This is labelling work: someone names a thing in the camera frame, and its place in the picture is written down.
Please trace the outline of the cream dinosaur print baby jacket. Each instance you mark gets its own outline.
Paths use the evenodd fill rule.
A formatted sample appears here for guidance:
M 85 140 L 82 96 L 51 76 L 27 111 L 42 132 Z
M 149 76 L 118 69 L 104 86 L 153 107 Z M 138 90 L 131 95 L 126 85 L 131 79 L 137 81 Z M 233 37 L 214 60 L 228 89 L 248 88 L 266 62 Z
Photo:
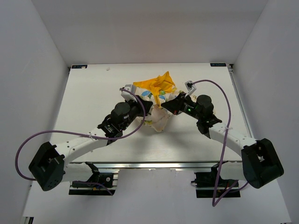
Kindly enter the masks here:
M 152 127 L 156 132 L 163 131 L 173 114 L 162 108 L 161 104 L 174 99 L 179 93 L 184 93 L 184 95 L 186 93 L 176 87 L 169 72 L 149 80 L 133 82 L 133 85 L 136 86 L 135 95 L 153 102 L 149 114 L 145 117 L 145 125 Z M 190 95 L 190 97 L 194 102 L 196 101 L 196 96 Z M 197 120 L 196 125 L 202 134 L 207 134 L 208 129 L 219 122 L 221 120 L 213 114 L 210 118 Z

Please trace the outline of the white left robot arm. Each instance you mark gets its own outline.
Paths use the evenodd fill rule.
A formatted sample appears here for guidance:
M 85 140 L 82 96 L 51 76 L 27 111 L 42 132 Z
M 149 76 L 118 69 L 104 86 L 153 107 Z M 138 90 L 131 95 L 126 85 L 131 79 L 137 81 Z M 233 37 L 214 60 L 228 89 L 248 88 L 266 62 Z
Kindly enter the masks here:
M 43 143 L 28 167 L 30 172 L 43 191 L 49 191 L 61 182 L 76 181 L 88 186 L 105 183 L 106 178 L 92 162 L 73 161 L 88 152 L 122 139 L 123 131 L 136 117 L 146 116 L 152 106 L 151 101 L 142 99 L 120 102 L 103 122 L 85 137 L 77 137 L 56 145 L 50 142 Z

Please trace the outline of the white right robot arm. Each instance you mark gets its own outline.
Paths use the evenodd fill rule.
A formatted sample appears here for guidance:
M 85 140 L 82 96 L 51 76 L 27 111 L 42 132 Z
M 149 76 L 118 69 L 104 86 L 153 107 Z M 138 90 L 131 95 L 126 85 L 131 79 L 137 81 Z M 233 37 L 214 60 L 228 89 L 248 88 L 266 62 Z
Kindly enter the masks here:
M 247 181 L 259 189 L 284 174 L 283 166 L 272 142 L 266 138 L 256 140 L 227 126 L 214 115 L 214 105 L 207 95 L 200 95 L 193 102 L 190 96 L 179 94 L 175 99 L 162 103 L 174 115 L 185 113 L 197 119 L 197 128 L 206 137 L 222 143 L 235 153 L 241 162 L 225 162 L 211 174 L 211 181 L 222 186 L 227 180 Z

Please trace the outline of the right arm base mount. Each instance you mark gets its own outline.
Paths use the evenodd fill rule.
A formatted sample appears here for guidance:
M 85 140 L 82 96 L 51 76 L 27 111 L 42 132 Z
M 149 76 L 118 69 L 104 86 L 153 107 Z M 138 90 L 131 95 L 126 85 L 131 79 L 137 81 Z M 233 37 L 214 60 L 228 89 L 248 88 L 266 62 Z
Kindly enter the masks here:
M 196 188 L 196 197 L 213 198 L 216 174 L 212 174 L 212 172 L 197 172 L 194 174 L 194 177 L 195 179 L 191 181 L 191 185 Z M 235 180 L 223 180 L 220 177 L 216 190 L 216 198 L 222 196 L 224 192 L 233 185 L 234 182 Z M 237 191 L 238 189 L 239 184 L 237 183 L 224 197 L 241 197 L 240 193 Z

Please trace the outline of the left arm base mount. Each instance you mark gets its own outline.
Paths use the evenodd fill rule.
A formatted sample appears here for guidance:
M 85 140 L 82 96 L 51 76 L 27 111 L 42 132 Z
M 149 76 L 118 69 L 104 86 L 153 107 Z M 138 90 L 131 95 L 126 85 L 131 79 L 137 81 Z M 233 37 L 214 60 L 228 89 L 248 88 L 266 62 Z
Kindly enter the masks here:
M 71 196 L 113 196 L 116 192 L 119 170 L 100 169 L 71 177 Z

